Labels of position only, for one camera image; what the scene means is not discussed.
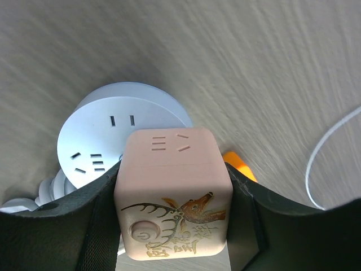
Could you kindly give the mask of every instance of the electrical outlet slot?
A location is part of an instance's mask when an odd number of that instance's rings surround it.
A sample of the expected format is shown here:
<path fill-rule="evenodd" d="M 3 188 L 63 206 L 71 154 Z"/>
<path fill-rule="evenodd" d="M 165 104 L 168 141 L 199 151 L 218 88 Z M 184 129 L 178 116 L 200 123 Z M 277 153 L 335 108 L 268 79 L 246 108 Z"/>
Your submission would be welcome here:
<path fill-rule="evenodd" d="M 86 173 L 86 171 L 83 171 L 82 169 L 79 169 L 79 168 L 76 168 L 76 169 L 75 169 L 75 171 L 76 171 L 76 172 L 83 173 L 83 174 L 85 174 L 85 173 Z"/>
<path fill-rule="evenodd" d="M 177 134 L 177 137 L 189 138 L 188 136 L 182 134 Z"/>
<path fill-rule="evenodd" d="M 112 122 L 112 127 L 115 127 L 115 119 L 114 119 L 114 116 L 111 116 L 111 122 Z"/>
<path fill-rule="evenodd" d="M 181 151 L 185 151 L 185 150 L 188 150 L 190 148 L 190 146 L 185 146 L 185 147 L 182 147 L 182 148 L 179 148 L 178 151 L 181 152 Z"/>
<path fill-rule="evenodd" d="M 135 126 L 134 116 L 133 115 L 130 115 L 130 125 Z"/>
<path fill-rule="evenodd" d="M 76 157 L 79 157 L 80 155 L 81 155 L 80 152 L 77 152 L 76 154 L 70 156 L 70 158 L 74 160 Z"/>

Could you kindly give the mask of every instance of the wood grain surface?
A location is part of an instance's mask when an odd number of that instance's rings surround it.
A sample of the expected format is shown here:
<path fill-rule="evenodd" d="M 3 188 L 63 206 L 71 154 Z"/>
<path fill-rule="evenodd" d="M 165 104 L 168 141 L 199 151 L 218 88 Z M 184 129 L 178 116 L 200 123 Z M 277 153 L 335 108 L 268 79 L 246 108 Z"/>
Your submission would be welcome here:
<path fill-rule="evenodd" d="M 258 181 L 311 205 L 304 174 L 321 136 L 361 104 L 359 0 L 0 0 L 0 199 L 36 196 L 58 170 L 62 124 L 94 89 L 157 86 L 235 150 Z M 328 208 L 361 195 L 361 116 L 310 176 Z M 119 270 L 229 270 L 208 258 Z"/>

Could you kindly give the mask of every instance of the black mesh fabric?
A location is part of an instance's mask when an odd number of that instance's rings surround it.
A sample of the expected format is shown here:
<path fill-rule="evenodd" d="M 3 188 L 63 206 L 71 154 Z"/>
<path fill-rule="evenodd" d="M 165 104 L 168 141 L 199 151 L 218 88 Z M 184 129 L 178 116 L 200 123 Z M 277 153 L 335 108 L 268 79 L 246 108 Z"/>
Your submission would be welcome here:
<path fill-rule="evenodd" d="M 115 270 L 120 227 L 113 201 L 115 181 L 100 192 L 85 237 L 77 270 Z"/>
<path fill-rule="evenodd" d="M 33 212 L 0 212 L 0 270 L 114 271 L 118 169 Z"/>

